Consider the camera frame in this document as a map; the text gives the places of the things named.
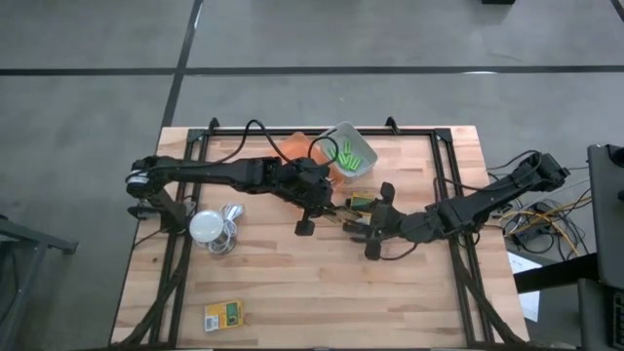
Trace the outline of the grey metal stand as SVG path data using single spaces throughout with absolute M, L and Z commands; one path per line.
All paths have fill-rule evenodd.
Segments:
M 57 249 L 63 254 L 75 254 L 78 242 L 30 229 L 10 221 L 3 215 L 0 215 L 0 236 L 10 238 L 10 241 L 0 241 L 0 256 L 7 256 L 12 261 L 15 287 L 7 308 L 0 312 L 0 351 L 12 351 L 25 315 L 25 307 L 31 296 L 32 286 L 47 250 Z M 14 260 L 15 256 L 11 254 L 11 249 L 17 246 L 32 249 L 32 256 L 25 264 L 22 277 L 20 277 L 17 262 Z

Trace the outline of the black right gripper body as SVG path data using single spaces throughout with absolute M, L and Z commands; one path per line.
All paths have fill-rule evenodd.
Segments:
M 401 233 L 400 224 L 406 216 L 393 207 L 395 198 L 395 187 L 389 182 L 383 182 L 380 188 L 381 198 L 375 198 L 370 204 L 370 234 L 366 238 L 373 239 L 373 242 L 367 243 L 365 247 L 365 257 L 368 260 L 399 260 L 408 255 L 404 252 L 394 257 L 381 256 L 381 242 L 394 237 L 398 237 Z

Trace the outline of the white dome lamp wooden base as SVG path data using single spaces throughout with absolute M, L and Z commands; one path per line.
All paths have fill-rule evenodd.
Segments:
M 219 212 L 207 210 L 196 213 L 190 220 L 189 232 L 192 238 L 207 244 L 219 238 L 224 228 L 224 219 Z

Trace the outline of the orange translucent plastic bin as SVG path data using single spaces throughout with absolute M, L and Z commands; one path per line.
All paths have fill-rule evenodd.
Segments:
M 317 163 L 323 164 L 328 162 L 331 158 L 325 153 L 324 147 L 328 143 L 327 140 L 317 141 L 311 149 L 311 153 L 308 153 L 308 149 L 314 140 L 313 137 L 306 136 L 302 132 L 296 132 L 285 140 L 278 143 L 278 147 L 281 152 L 289 159 L 294 160 L 299 157 L 306 157 L 308 155 Z M 329 165 L 330 175 L 329 180 L 333 187 L 337 187 L 345 181 L 345 176 L 339 171 L 336 162 Z

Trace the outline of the black plastic mesh basket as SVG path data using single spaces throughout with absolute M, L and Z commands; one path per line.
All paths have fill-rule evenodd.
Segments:
M 345 221 L 342 224 L 342 229 L 349 233 L 351 236 L 366 237 L 371 233 L 370 218 L 371 215 L 368 212 L 359 212 L 362 217 L 358 221 Z

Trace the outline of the white paper sheet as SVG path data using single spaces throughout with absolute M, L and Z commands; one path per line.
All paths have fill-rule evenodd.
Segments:
M 515 253 L 508 252 L 508 259 L 512 272 L 522 273 L 531 269 L 541 268 L 541 265 Z M 519 293 L 523 315 L 526 319 L 537 323 L 539 317 L 540 291 Z

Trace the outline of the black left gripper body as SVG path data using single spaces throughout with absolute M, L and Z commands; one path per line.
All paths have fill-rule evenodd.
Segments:
M 312 236 L 315 230 L 313 218 L 333 215 L 323 213 L 323 206 L 332 204 L 329 175 L 328 165 L 319 165 L 306 157 L 279 167 L 275 195 L 303 209 L 302 218 L 295 225 L 296 236 Z

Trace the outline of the black workstation desk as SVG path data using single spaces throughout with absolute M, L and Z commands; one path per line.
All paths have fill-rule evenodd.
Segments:
M 624 267 L 598 253 L 514 275 L 519 293 L 575 285 L 582 351 L 624 351 Z

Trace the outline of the yellow green crayon box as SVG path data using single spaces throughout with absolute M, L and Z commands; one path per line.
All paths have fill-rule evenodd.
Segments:
M 244 325 L 243 302 L 230 300 L 206 305 L 204 308 L 204 331 L 216 332 L 239 328 Z
M 349 208 L 357 212 L 368 212 L 375 196 L 369 193 L 353 192 L 349 199 Z

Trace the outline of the black computer monitor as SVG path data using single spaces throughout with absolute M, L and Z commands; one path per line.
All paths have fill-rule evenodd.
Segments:
M 587 157 L 599 275 L 624 291 L 624 147 L 590 145 Z

